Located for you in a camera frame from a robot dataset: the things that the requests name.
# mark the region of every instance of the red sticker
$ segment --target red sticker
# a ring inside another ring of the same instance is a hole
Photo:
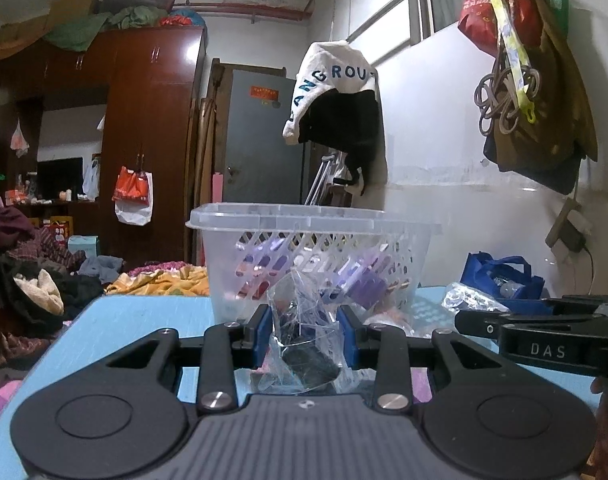
[[[278,101],[279,91],[272,90],[270,88],[263,88],[261,86],[251,86],[251,97],[267,99],[268,101]]]

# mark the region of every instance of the yellow strap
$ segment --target yellow strap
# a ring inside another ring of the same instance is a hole
[[[529,86],[524,83],[524,75],[522,73],[523,66],[530,67],[529,56],[508,15],[506,2],[504,0],[491,0],[491,4],[497,18],[497,26],[504,38],[506,55],[508,56],[508,63],[511,67],[511,74],[515,83],[517,104],[526,116],[527,121],[532,124],[536,120],[535,105],[526,95]]]

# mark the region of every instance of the transparent plastic basket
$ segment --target transparent plastic basket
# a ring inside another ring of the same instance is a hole
[[[407,310],[436,226],[367,209],[206,204],[187,227],[203,231],[216,322],[248,319],[292,268],[323,273],[328,303]]]

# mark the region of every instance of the light blue box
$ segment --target light blue box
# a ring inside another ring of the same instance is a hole
[[[100,254],[100,240],[97,236],[71,236],[68,238],[68,250],[71,253],[84,251],[86,258]]]

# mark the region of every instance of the gray metal door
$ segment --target gray metal door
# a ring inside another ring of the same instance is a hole
[[[281,136],[294,88],[292,79],[233,70],[225,202],[301,203],[304,150]]]

